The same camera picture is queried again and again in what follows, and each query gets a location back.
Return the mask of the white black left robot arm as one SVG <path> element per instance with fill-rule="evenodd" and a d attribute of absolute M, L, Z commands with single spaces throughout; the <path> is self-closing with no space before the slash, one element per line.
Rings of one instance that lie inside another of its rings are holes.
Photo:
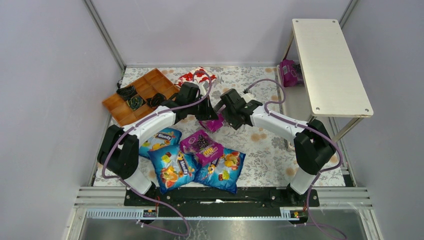
<path fill-rule="evenodd" d="M 208 118 L 209 110 L 203 104 L 209 103 L 212 88 L 212 83 L 204 88 L 202 83 L 185 82 L 179 92 L 163 101 L 152 113 L 124 127 L 108 127 L 97 154 L 102 171 L 111 171 L 110 178 L 120 180 L 137 194 L 148 192 L 153 182 L 138 170 L 140 145 L 188 115 L 195 115 L 200 120 Z"/>

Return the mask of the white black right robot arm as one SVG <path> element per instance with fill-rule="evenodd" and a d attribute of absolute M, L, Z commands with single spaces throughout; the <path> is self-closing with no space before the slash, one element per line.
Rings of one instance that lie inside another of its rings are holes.
<path fill-rule="evenodd" d="M 268 109 L 246 93 L 240 95 L 231 88 L 220 96 L 224 120 L 235 130 L 243 125 L 268 130 L 294 146 L 298 170 L 289 188 L 298 195 L 305 194 L 314 180 L 336 153 L 335 144 L 321 121 L 297 120 Z"/>

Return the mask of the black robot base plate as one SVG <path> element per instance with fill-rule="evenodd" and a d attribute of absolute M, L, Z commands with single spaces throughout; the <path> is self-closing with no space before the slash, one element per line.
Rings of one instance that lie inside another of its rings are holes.
<path fill-rule="evenodd" d="M 180 187 L 162 194 L 158 187 L 140 197 L 127 190 L 123 205 L 143 207 L 148 216 L 156 211 L 157 217 L 171 218 L 183 215 L 185 218 L 239 218 L 239 219 L 294 219 L 317 208 L 320 200 L 316 190 L 309 197 L 296 196 L 286 188 L 239 187 L 236 193 L 213 187 Z"/>

